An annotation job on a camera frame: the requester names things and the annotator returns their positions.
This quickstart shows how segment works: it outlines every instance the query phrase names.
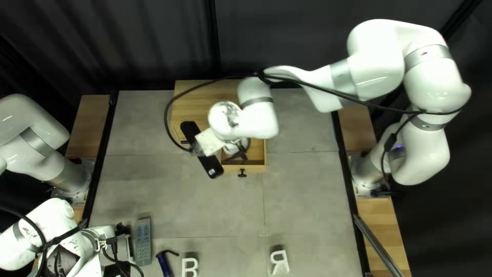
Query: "blue screwdriver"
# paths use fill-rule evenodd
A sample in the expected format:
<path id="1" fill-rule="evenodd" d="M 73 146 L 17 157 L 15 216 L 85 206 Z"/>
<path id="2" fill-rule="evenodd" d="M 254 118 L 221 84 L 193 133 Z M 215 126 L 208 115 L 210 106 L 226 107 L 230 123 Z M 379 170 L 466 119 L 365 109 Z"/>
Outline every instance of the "blue screwdriver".
<path id="1" fill-rule="evenodd" d="M 164 277 L 173 277 L 173 272 L 171 271 L 171 268 L 167 265 L 167 260 L 165 256 L 167 252 L 175 256 L 179 256 L 178 253 L 172 250 L 164 250 L 161 253 L 157 254 L 155 257 L 159 260 L 160 268 L 162 269 L 162 273 L 164 274 Z"/>

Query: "black strap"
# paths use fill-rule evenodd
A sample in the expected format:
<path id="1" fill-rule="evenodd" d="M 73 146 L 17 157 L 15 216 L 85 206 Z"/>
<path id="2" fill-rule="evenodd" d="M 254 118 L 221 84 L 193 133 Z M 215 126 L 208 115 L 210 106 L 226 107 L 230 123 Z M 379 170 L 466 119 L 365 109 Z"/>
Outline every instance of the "black strap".
<path id="1" fill-rule="evenodd" d="M 82 220 L 82 222 L 80 222 L 80 224 L 77 227 L 75 227 L 72 230 L 64 233 L 63 235 L 60 235 L 58 237 L 54 237 L 49 242 L 45 243 L 43 247 L 40 247 L 38 249 L 37 253 L 41 253 L 44 250 L 47 250 L 48 248 L 61 243 L 64 239 L 66 239 L 66 238 L 68 238 L 70 236 L 73 236 L 76 233 L 80 232 L 80 230 L 82 230 L 82 229 L 85 228 L 86 223 L 87 223 L 87 219 L 84 219 L 84 220 Z"/>
<path id="2" fill-rule="evenodd" d="M 256 75 L 258 75 L 258 79 L 260 79 L 262 82 L 264 82 L 265 84 L 267 84 L 269 86 L 275 85 L 276 84 L 275 82 L 272 82 L 272 81 L 268 80 L 267 78 L 265 78 L 264 70 L 265 69 L 263 68 L 263 69 L 260 69 L 259 71 L 256 72 Z"/>

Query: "wooden box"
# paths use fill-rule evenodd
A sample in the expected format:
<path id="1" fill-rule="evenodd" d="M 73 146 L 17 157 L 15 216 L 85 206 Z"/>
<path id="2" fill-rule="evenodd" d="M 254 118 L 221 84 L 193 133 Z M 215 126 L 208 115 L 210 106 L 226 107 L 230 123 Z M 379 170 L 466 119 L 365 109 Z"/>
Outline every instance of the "wooden box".
<path id="1" fill-rule="evenodd" d="M 217 102 L 228 100 L 238 104 L 237 87 L 241 80 L 223 80 L 197 90 L 179 98 L 173 103 L 171 110 L 171 128 L 178 140 L 186 141 L 180 125 L 183 121 L 194 121 L 201 131 L 209 128 L 209 109 Z M 174 95 L 192 88 L 207 80 L 180 80 L 174 86 Z M 225 172 L 262 173 L 266 170 L 266 141 L 264 139 L 251 139 L 251 145 L 246 155 L 247 161 L 241 158 L 229 160 L 221 151 L 219 160 Z"/>

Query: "concrete tile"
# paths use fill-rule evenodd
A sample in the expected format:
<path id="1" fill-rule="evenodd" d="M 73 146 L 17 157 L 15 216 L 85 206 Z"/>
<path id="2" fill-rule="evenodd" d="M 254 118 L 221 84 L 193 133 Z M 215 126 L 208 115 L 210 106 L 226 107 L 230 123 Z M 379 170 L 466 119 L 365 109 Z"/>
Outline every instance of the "concrete tile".
<path id="1" fill-rule="evenodd" d="M 323 230 L 335 236 L 351 220 L 337 152 L 271 153 L 263 187 L 267 234 Z"/>
<path id="2" fill-rule="evenodd" d="M 106 155 L 180 153 L 164 128 L 172 90 L 121 91 Z"/>
<path id="3" fill-rule="evenodd" d="M 284 249 L 287 254 L 290 273 L 276 277 L 359 277 L 362 276 L 359 254 L 354 240 L 351 223 L 337 238 L 325 233 L 274 234 L 266 237 L 268 276 L 272 275 L 274 264 L 270 254 Z"/>
<path id="4" fill-rule="evenodd" d="M 154 238 L 261 235 L 261 175 L 212 180 L 187 154 L 107 156 L 91 225 L 146 216 Z"/>
<path id="5" fill-rule="evenodd" d="M 190 255 L 198 260 L 200 277 L 266 277 L 264 246 L 264 237 L 154 239 L 153 253 L 171 249 L 180 254 L 167 256 L 176 277 L 181 276 L 182 258 Z M 157 260 L 142 270 L 145 276 L 162 276 Z"/>
<path id="6" fill-rule="evenodd" d="M 267 152 L 338 151 L 330 113 L 321 113 L 303 89 L 273 89 L 279 134 Z"/>

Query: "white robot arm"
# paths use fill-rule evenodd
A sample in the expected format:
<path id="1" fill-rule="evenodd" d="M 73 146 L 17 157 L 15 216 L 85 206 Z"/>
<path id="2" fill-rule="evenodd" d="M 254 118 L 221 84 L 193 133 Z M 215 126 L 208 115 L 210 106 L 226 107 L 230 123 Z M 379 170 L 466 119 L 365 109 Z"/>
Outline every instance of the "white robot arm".
<path id="1" fill-rule="evenodd" d="M 27 218 L 41 229 L 47 242 L 77 227 L 72 207 L 58 198 L 45 201 L 28 213 Z M 73 234 L 47 250 L 48 271 L 53 272 L 54 267 L 60 266 L 67 277 L 102 276 L 98 253 L 106 247 L 106 239 L 114 236 L 115 230 L 109 225 L 87 228 Z M 18 270 L 35 258 L 41 239 L 34 228 L 21 219 L 0 234 L 0 245 L 0 268 Z M 55 264 L 56 255 L 63 262 Z"/>
<path id="2" fill-rule="evenodd" d="M 403 81 L 411 102 L 409 109 L 449 112 L 463 106 L 470 88 L 463 84 L 447 44 L 436 30 L 393 20 L 370 20 L 356 26 L 347 41 L 349 57 L 340 62 L 305 71 L 275 66 L 264 73 L 301 80 L 334 89 L 366 101 L 385 95 Z M 351 102 L 301 85 L 320 112 L 331 112 Z M 257 77 L 244 79 L 238 87 L 240 106 L 219 102 L 209 112 L 211 130 L 224 144 L 241 138 L 268 139 L 278 134 L 277 118 L 270 88 Z M 394 148 L 385 157 L 385 172 L 404 185 L 421 183 L 443 169 L 449 149 L 443 127 L 450 115 L 421 114 L 398 134 Z M 382 178 L 380 158 L 386 138 L 406 120 L 386 130 L 354 179 L 365 188 L 376 188 Z M 197 136 L 200 144 L 207 137 Z M 207 147 L 211 155 L 223 145 Z"/>
<path id="3" fill-rule="evenodd" d="M 90 173 L 56 151 L 70 134 L 30 98 L 13 94 L 0 99 L 0 174 L 5 169 L 46 181 L 68 195 L 88 186 Z"/>

